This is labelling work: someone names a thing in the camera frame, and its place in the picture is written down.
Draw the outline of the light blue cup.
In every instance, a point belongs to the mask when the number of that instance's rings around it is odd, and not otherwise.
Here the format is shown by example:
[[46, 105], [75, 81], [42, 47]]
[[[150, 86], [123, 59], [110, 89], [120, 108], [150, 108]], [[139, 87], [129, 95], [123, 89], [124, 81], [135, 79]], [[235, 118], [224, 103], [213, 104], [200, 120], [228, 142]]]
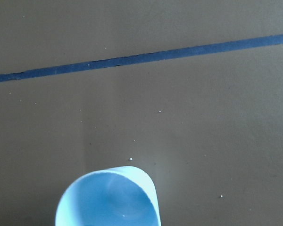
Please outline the light blue cup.
[[134, 166], [90, 172], [63, 193], [55, 225], [159, 226], [155, 185], [145, 171]]

